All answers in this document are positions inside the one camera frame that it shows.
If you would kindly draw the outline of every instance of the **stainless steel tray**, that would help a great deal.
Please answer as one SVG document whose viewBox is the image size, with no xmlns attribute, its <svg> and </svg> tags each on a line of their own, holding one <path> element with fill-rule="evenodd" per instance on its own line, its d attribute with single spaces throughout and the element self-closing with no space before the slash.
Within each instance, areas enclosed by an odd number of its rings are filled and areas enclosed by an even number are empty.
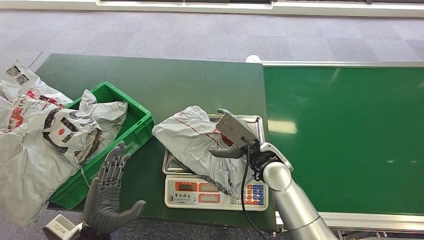
<svg viewBox="0 0 424 240">
<path fill-rule="evenodd" d="M 222 115 L 209 115 L 209 119 L 213 123 L 218 122 L 221 117 Z M 237 117 L 246 122 L 261 142 L 265 142 L 264 125 L 260 116 L 237 115 Z M 162 172 L 166 175 L 196 175 L 188 167 L 178 161 L 178 159 L 176 159 L 175 156 L 168 151 L 168 149 L 165 149 Z"/>
</svg>

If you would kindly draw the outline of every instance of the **black cable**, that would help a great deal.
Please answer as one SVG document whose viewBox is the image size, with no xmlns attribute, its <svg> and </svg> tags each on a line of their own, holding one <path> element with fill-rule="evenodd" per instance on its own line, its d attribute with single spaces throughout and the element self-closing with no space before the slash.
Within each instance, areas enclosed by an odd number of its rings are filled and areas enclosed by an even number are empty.
<svg viewBox="0 0 424 240">
<path fill-rule="evenodd" d="M 248 170 L 249 170 L 249 164 L 251 162 L 251 149 L 249 147 L 248 142 L 246 141 L 246 139 L 244 137 L 241 138 L 241 140 L 243 140 L 244 143 L 246 143 L 246 147 L 247 147 L 247 154 L 246 154 L 246 167 L 244 168 L 244 175 L 243 175 L 243 180 L 241 182 L 241 208 L 243 209 L 244 215 L 246 216 L 247 221 L 249 222 L 249 224 L 256 230 L 256 232 L 265 240 L 268 240 L 265 235 L 261 232 L 261 230 L 259 230 L 251 221 L 248 212 L 246 211 L 245 208 L 245 200 L 244 200 L 244 190 L 245 190 L 245 181 L 246 181 L 246 176 L 248 175 Z"/>
</svg>

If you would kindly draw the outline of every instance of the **green plastic crate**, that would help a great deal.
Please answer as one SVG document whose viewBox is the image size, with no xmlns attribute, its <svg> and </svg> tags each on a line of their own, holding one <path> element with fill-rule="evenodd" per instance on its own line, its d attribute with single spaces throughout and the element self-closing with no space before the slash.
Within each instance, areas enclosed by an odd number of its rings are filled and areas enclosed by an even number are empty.
<svg viewBox="0 0 424 240">
<path fill-rule="evenodd" d="M 108 152 L 120 141 L 125 141 L 125 144 L 128 146 L 125 153 L 133 154 L 152 137 L 152 128 L 154 126 L 152 114 L 149 110 L 109 82 L 100 83 L 91 92 L 97 98 L 98 103 L 127 102 L 128 111 L 123 127 L 115 141 L 89 163 L 82 166 L 82 170 L 89 183 L 97 176 L 100 165 Z M 66 108 L 78 110 L 80 101 L 81 97 L 67 105 Z M 66 209 L 73 209 L 87 197 L 88 192 L 89 186 L 87 186 L 81 171 L 78 171 L 56 190 L 51 196 L 50 202 L 59 204 Z"/>
</svg>

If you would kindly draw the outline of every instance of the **white plastic bag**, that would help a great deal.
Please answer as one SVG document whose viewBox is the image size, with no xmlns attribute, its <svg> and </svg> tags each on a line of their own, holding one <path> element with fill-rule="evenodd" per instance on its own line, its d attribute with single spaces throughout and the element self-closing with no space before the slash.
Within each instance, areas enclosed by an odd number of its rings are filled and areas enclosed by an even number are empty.
<svg viewBox="0 0 424 240">
<path fill-rule="evenodd" d="M 115 141 L 127 118 L 127 108 L 125 101 L 97 103 L 96 97 L 89 90 L 84 90 L 79 110 L 95 119 L 101 128 L 100 145 L 85 164 Z"/>
<path fill-rule="evenodd" d="M 0 210 L 21 227 L 34 222 L 97 149 L 100 133 L 89 115 L 53 104 L 0 132 Z"/>
<path fill-rule="evenodd" d="M 0 97 L 9 102 L 27 95 L 32 99 L 42 100 L 63 108 L 72 100 L 60 91 L 49 87 L 40 77 L 30 71 L 19 60 L 0 76 Z"/>
<path fill-rule="evenodd" d="M 237 197 L 242 188 L 246 160 L 219 158 L 209 149 L 229 148 L 216 123 L 198 106 L 189 106 L 153 127 L 153 135 L 185 166 L 198 175 L 209 176 L 224 194 Z M 249 168 L 246 183 L 252 180 Z"/>
</svg>

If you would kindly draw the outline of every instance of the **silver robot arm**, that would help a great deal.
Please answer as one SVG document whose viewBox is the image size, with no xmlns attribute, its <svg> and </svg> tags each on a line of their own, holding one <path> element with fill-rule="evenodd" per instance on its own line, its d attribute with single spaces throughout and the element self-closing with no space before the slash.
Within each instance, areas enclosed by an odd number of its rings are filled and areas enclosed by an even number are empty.
<svg viewBox="0 0 424 240">
<path fill-rule="evenodd" d="M 293 167 L 284 155 L 272 144 L 260 142 L 251 129 L 231 112 L 225 109 L 218 109 L 218 112 L 223 116 L 216 128 L 234 145 L 210 152 L 224 158 L 240 158 L 250 153 L 248 164 L 255 173 L 254 177 L 265 182 L 272 191 L 284 229 L 291 239 L 337 240 L 308 196 L 293 180 Z"/>
</svg>

